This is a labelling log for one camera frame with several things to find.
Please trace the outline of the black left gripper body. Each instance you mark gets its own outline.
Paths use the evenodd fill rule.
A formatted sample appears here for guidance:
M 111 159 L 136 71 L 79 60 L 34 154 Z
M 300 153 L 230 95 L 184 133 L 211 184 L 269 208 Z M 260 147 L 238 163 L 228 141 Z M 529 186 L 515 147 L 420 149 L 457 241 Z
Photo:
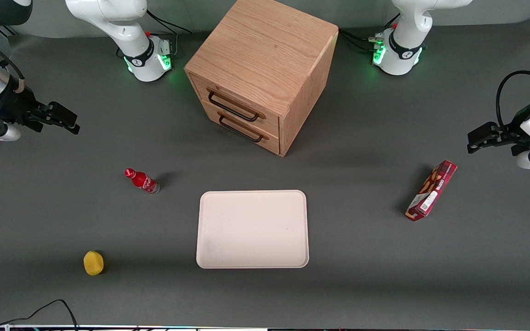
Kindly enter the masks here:
M 523 152 L 530 152 L 530 136 L 521 128 L 523 120 L 512 120 L 502 125 L 502 139 L 513 145 L 511 153 L 517 157 Z

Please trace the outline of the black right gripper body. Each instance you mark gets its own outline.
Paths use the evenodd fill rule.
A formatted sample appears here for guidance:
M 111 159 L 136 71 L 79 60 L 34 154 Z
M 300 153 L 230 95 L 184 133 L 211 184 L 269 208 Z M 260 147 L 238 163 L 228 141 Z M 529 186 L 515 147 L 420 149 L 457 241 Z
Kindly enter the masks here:
M 48 106 L 36 101 L 30 90 L 16 94 L 5 91 L 0 94 L 0 138 L 20 138 L 17 126 L 25 126 L 41 132 L 44 123 L 40 119 L 48 115 Z

